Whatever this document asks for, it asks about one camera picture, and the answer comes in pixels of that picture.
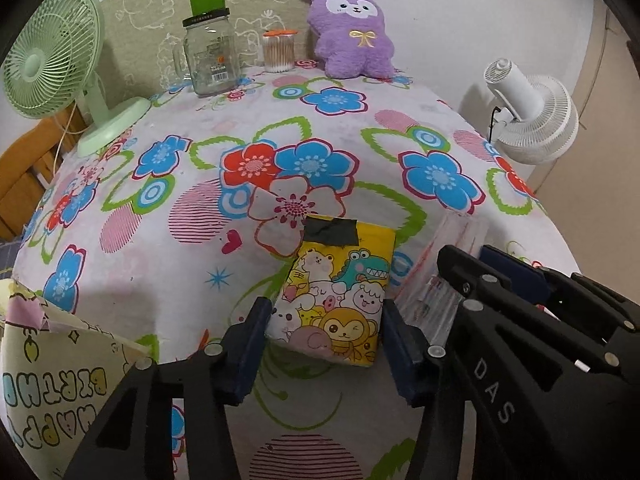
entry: jar handle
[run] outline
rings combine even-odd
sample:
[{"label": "jar handle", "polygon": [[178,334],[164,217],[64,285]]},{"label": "jar handle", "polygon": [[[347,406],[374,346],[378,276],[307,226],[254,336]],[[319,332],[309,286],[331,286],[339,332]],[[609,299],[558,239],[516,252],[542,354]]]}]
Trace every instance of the jar handle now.
[{"label": "jar handle", "polygon": [[189,67],[187,65],[187,57],[184,53],[184,47],[182,42],[174,45],[174,69],[177,75],[178,81],[191,81],[191,74],[189,73]]}]

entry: yellow bow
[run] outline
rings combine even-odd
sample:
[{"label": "yellow bow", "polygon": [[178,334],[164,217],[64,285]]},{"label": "yellow bow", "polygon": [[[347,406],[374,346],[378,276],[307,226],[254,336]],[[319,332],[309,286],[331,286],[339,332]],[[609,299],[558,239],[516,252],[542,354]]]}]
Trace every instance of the yellow bow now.
[{"label": "yellow bow", "polygon": [[370,43],[369,40],[375,40],[377,38],[376,33],[373,32],[373,30],[370,30],[369,32],[352,30],[349,33],[349,36],[352,38],[360,38],[360,43],[358,44],[358,46],[371,46],[371,47],[373,47],[373,45]]}]

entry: yellow package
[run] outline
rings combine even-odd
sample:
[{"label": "yellow package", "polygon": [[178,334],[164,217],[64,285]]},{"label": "yellow package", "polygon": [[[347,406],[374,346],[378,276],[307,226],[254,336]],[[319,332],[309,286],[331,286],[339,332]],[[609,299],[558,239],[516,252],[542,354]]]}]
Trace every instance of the yellow package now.
[{"label": "yellow package", "polygon": [[308,216],[267,336],[314,357],[370,366],[395,239],[386,227]]}]

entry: white wall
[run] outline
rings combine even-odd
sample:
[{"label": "white wall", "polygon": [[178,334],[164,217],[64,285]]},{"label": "white wall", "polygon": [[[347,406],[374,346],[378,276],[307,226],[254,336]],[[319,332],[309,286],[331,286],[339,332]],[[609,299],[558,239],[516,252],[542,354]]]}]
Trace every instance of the white wall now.
[{"label": "white wall", "polygon": [[[395,65],[427,83],[479,130],[488,124],[492,97],[482,82],[487,64],[509,56],[525,73],[551,74],[572,91],[593,14],[593,0],[376,2],[396,44]],[[0,150],[29,129],[6,108],[0,96]]]}]

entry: green desk fan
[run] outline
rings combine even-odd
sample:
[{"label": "green desk fan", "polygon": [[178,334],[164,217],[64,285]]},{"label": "green desk fan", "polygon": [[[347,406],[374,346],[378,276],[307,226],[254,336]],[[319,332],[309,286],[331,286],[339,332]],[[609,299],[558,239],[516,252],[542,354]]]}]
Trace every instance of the green desk fan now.
[{"label": "green desk fan", "polygon": [[2,66],[9,102],[30,119],[52,116],[84,94],[94,124],[78,142],[78,156],[109,144],[151,106],[147,99],[133,97],[107,108],[95,73],[103,43],[98,0],[44,0]]}]

